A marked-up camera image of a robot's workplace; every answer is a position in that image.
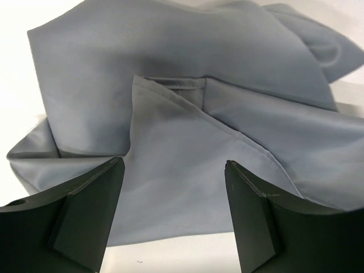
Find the grey pillowcase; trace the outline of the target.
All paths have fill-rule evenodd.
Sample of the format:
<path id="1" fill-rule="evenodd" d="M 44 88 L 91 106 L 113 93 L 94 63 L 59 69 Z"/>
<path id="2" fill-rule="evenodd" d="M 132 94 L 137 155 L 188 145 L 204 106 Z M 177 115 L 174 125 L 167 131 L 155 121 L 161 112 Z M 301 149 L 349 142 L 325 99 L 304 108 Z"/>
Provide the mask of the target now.
<path id="1" fill-rule="evenodd" d="M 363 51 L 288 5 L 84 1 L 28 39 L 47 116 L 11 168 L 35 194 L 122 157 L 109 245 L 232 231 L 228 160 L 363 207 L 363 119 L 330 89 Z"/>

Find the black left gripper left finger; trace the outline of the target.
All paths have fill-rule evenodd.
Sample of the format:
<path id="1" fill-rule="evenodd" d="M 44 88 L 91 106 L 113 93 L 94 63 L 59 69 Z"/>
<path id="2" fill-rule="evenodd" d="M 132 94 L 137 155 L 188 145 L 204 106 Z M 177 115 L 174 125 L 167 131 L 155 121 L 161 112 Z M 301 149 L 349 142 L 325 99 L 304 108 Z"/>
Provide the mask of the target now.
<path id="1" fill-rule="evenodd" d="M 112 158 L 1 207 L 1 271 L 99 272 L 124 173 Z"/>

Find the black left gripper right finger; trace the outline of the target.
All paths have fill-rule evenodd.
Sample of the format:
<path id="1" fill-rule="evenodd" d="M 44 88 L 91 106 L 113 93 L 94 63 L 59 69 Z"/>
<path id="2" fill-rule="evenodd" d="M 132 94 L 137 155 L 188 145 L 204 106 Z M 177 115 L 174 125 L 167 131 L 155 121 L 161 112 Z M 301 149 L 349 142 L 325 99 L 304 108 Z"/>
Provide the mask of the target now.
<path id="1" fill-rule="evenodd" d="M 242 272 L 362 272 L 363 210 L 299 198 L 235 161 L 225 183 Z"/>

